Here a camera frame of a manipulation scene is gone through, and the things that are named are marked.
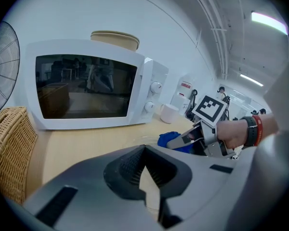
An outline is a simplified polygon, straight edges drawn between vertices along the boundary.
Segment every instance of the microwave control panel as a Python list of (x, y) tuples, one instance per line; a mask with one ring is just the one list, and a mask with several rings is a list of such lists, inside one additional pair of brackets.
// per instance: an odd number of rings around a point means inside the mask
[(159, 97), (165, 84), (168, 68), (153, 61), (153, 69), (151, 76), (151, 84), (148, 90), (148, 95), (137, 123), (150, 122), (155, 112), (156, 107), (159, 106)]

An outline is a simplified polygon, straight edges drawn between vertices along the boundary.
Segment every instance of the wooden table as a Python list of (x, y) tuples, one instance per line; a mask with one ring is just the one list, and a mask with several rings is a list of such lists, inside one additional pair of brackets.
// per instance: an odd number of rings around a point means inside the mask
[(175, 123), (166, 124), (154, 114), (151, 123), (115, 128), (47, 131), (35, 128), (39, 137), (29, 164), (26, 195), (77, 162), (134, 145), (156, 144), (160, 134), (183, 133), (192, 124), (182, 116)]

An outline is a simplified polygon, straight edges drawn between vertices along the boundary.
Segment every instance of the white microwave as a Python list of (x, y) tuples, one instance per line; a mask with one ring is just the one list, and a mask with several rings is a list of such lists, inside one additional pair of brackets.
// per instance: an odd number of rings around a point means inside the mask
[(27, 46), (28, 108), (40, 129), (106, 128), (152, 119), (168, 68), (93, 40)]

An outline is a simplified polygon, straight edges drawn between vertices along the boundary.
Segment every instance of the red wristband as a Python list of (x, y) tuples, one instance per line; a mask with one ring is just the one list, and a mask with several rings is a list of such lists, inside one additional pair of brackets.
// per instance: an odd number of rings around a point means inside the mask
[(258, 115), (255, 115), (255, 116), (253, 115), (252, 117), (255, 118), (256, 123), (257, 123), (257, 127), (258, 127), (257, 140), (256, 140), (256, 144), (255, 144), (255, 146), (258, 146), (261, 139), (262, 139), (262, 133), (263, 133), (262, 121)]

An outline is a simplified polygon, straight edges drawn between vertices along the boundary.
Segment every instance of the pipe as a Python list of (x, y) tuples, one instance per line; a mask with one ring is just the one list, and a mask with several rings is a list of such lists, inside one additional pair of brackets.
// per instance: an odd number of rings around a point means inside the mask
[[(205, 4), (204, 0), (197, 0), (197, 1), (200, 4), (202, 10), (204, 11), (204, 13), (205, 13), (205, 15), (206, 15), (206, 17), (210, 23), (210, 26), (212, 28), (216, 28), (215, 21), (212, 20), (212, 15), (210, 13), (210, 10), (208, 10), (208, 8), (206, 8), (206, 4)], [(213, 35), (214, 35), (215, 43), (217, 45), (217, 51), (218, 51), (218, 55), (220, 58), (221, 70), (222, 70), (222, 76), (223, 76), (223, 74), (224, 74), (224, 60), (223, 60), (223, 53), (221, 52), (222, 51), (221, 41), (220, 41), (219, 35), (214, 30), (213, 30)]]
[(242, 52), (241, 52), (241, 63), (243, 62), (243, 54), (244, 54), (244, 44), (245, 44), (245, 27), (244, 27), (244, 14), (243, 14), (243, 7), (241, 0), (239, 0), (239, 5), (241, 9), (241, 16), (242, 16), (242, 30), (243, 30), (243, 41), (242, 41)]
[[(217, 21), (218, 21), (218, 23), (219, 23), (219, 25), (220, 25), (220, 28), (222, 28), (222, 27), (223, 27), (222, 19), (221, 19), (221, 17), (220, 17), (220, 14), (219, 14), (218, 11), (217, 11), (217, 8), (216, 8), (216, 6), (215, 6), (214, 1), (213, 1), (213, 0), (208, 0), (208, 1), (209, 1), (210, 5), (211, 5), (211, 7), (212, 7), (212, 9), (213, 9), (213, 11), (214, 11), (214, 13), (215, 13), (215, 16), (216, 16)], [(223, 37), (223, 46), (224, 46), (224, 49), (225, 49), (225, 61), (226, 61), (226, 63), (225, 63), (225, 74), (226, 74), (226, 78), (227, 78), (227, 74), (228, 74), (227, 41), (226, 41), (225, 32), (221, 31), (221, 33), (222, 33), (222, 37)]]
[(211, 30), (227, 32), (227, 29), (222, 29), (222, 28), (211, 28)]

